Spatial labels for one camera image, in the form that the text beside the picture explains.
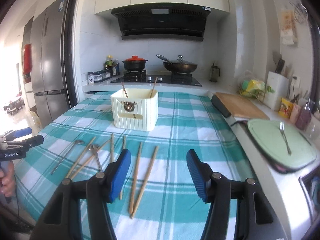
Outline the person's left hand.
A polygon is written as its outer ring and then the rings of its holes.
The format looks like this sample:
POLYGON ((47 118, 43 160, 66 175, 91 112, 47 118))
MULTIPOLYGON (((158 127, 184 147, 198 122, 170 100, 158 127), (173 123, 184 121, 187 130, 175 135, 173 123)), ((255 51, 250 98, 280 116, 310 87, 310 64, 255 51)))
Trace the person's left hand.
POLYGON ((8 169, 7 171, 3 171, 1 169, 1 194, 5 197, 12 197, 15 195, 15 170, 14 170, 14 163, 12 161, 8 162, 8 169))

